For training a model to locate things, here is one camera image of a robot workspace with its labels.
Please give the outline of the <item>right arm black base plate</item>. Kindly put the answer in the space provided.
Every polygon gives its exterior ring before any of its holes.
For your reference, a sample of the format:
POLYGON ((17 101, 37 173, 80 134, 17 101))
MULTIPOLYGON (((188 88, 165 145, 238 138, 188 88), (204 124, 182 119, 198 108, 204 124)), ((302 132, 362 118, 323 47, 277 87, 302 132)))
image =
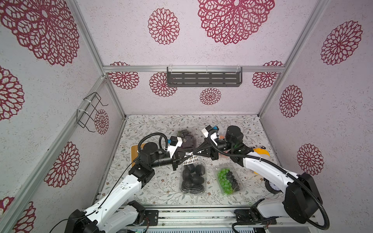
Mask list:
POLYGON ((256 225, 269 224, 276 221, 277 216, 263 217, 258 211, 254 209, 236 209, 234 211, 236 216, 236 225, 256 225))

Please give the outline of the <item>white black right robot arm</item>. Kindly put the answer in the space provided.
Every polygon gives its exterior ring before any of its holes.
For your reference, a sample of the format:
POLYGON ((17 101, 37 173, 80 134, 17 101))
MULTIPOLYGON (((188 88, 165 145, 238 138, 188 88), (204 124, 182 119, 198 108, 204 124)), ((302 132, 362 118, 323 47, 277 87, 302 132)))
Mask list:
POLYGON ((229 126, 223 139, 219 137, 217 126, 205 127, 202 134, 204 143, 193 151, 194 154, 211 157, 212 160, 218 159, 220 154, 227 156, 241 167, 262 176, 270 191, 285 195, 282 201, 263 199, 252 206, 263 221, 290 217, 298 223, 310 223, 322 230, 329 228, 328 215, 311 175, 291 172, 265 159, 244 144, 243 133, 238 126, 229 126))

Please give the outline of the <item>sticker label sheet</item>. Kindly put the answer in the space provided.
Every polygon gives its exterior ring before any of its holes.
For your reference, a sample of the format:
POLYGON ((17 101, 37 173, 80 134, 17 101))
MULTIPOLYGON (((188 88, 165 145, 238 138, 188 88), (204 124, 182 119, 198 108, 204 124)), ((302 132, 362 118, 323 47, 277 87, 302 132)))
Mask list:
POLYGON ((184 161, 182 165, 186 166, 186 165, 194 164, 197 161, 198 161, 198 156, 194 155, 194 156, 188 158, 186 161, 184 161))

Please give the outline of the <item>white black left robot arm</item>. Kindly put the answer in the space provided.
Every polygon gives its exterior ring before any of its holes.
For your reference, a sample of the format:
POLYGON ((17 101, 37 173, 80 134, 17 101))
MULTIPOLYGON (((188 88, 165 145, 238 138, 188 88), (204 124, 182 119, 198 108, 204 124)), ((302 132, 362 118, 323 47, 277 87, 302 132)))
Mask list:
POLYGON ((138 149, 128 174, 97 203, 84 211, 75 210, 68 218, 66 233, 116 233, 131 225, 144 221, 145 207, 137 201, 129 201, 155 175, 155 167, 179 165, 193 156, 178 145, 169 145, 167 150, 155 143, 146 143, 138 149))

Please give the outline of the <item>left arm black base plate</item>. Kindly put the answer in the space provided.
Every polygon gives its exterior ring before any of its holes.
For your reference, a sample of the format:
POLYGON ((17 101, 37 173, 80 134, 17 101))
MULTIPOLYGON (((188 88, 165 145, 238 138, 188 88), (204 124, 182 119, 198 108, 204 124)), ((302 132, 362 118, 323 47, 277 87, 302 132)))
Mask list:
POLYGON ((148 210, 142 211, 138 214, 132 226, 157 226, 159 219, 159 211, 158 210, 148 210))

